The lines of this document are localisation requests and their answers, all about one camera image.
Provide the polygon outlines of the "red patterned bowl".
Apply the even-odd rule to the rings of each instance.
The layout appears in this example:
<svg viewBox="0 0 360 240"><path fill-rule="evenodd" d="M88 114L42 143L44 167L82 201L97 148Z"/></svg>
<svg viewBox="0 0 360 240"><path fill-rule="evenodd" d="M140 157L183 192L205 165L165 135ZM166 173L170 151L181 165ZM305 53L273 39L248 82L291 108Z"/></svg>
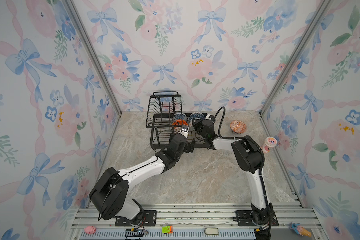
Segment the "red patterned bowl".
<svg viewBox="0 0 360 240"><path fill-rule="evenodd" d="M234 120L230 123L230 129L235 134L243 134L247 131L247 125L239 120Z"/></svg>

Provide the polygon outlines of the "black wire dish rack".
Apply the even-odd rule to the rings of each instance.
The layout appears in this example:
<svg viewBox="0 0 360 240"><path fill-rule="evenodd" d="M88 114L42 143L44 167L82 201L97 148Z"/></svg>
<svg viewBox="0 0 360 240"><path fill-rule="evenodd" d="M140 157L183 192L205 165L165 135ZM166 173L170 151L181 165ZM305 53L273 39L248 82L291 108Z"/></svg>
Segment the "black wire dish rack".
<svg viewBox="0 0 360 240"><path fill-rule="evenodd" d="M146 127L151 129L150 146L152 149L166 148L173 134L188 129L188 142L195 143L195 148L207 149L209 145L192 127L196 120L210 119L212 116L203 112L184 112L182 96L175 91L154 92L150 96Z"/></svg>

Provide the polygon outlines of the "blue floral bowl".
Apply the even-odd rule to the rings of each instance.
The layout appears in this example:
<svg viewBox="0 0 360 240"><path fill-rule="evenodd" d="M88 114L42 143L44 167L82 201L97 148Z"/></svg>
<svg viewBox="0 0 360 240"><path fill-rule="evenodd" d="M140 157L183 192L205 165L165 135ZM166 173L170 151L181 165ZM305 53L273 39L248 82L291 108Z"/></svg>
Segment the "blue floral bowl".
<svg viewBox="0 0 360 240"><path fill-rule="evenodd" d="M175 113L172 117L173 122L177 121L177 120L183 120L185 122L188 121L188 117L186 114L183 113Z"/></svg>

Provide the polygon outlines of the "orange plastic bowl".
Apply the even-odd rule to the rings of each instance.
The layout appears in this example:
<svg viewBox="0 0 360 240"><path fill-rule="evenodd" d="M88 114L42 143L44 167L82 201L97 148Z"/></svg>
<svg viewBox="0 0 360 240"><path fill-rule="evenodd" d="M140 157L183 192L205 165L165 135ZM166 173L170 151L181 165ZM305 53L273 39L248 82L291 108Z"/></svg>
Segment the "orange plastic bowl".
<svg viewBox="0 0 360 240"><path fill-rule="evenodd" d="M187 126L188 123L186 121L184 121L184 120L179 119L179 120L174 121L172 125L175 128L177 128L177 127Z"/></svg>

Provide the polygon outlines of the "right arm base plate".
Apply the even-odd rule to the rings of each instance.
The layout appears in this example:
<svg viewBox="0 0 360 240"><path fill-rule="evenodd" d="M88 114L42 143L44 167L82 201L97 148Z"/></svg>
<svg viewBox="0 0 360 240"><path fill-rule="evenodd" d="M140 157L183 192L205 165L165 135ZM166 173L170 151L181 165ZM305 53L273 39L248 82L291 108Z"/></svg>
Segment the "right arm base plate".
<svg viewBox="0 0 360 240"><path fill-rule="evenodd" d="M274 210L271 210L271 217L266 215L265 217L255 217L256 214L250 210L237 210L235 211L235 216L233 221L237 222L239 227L267 227L269 220L271 220L272 227L278 227L279 222Z"/></svg>

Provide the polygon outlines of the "blue triangle pattern bowl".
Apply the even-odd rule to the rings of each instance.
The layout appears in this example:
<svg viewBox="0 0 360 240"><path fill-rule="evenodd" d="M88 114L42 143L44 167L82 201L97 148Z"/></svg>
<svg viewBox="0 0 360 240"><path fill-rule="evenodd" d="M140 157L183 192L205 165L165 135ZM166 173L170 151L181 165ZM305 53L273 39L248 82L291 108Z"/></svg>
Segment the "blue triangle pattern bowl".
<svg viewBox="0 0 360 240"><path fill-rule="evenodd" d="M204 120L204 119L205 119L205 116L201 112L194 112L194 113L191 113L191 115L189 116L190 122L192 122L193 120Z"/></svg>

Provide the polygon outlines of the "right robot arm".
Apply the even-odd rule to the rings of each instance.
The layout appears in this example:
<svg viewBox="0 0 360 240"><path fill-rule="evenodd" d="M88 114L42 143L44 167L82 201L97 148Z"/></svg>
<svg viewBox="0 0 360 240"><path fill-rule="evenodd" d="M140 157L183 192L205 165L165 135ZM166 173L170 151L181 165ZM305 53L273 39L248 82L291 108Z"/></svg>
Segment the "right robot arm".
<svg viewBox="0 0 360 240"><path fill-rule="evenodd" d="M269 202L263 167L264 153L252 137L223 137L215 133L212 120L194 120L193 128L204 138L213 150L226 150L234 154L236 161L248 178L251 190L251 220L260 228L260 231L269 231L272 228L273 206Z"/></svg>

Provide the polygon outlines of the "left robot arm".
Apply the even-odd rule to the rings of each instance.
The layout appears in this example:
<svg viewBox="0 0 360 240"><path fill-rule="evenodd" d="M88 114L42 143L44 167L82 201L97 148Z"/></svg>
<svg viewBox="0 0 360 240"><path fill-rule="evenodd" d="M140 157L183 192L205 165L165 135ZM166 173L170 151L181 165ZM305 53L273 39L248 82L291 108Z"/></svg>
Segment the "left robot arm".
<svg viewBox="0 0 360 240"><path fill-rule="evenodd" d="M148 160L122 170L113 167L106 169L89 194L99 212L98 220L107 221L118 217L129 221L131 225L139 225L145 210L137 200L127 199L130 190L173 168L183 153L194 151L195 144L195 141L189 142L182 134L171 134L170 144Z"/></svg>

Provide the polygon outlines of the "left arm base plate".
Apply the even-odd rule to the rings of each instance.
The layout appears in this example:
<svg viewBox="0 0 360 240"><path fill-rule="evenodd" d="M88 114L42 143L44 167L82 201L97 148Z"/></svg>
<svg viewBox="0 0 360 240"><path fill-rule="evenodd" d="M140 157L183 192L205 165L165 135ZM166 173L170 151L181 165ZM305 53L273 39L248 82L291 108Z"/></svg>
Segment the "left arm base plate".
<svg viewBox="0 0 360 240"><path fill-rule="evenodd" d="M157 222L156 210L142 210L132 220L128 220L125 217L116 217L116 227L154 227Z"/></svg>

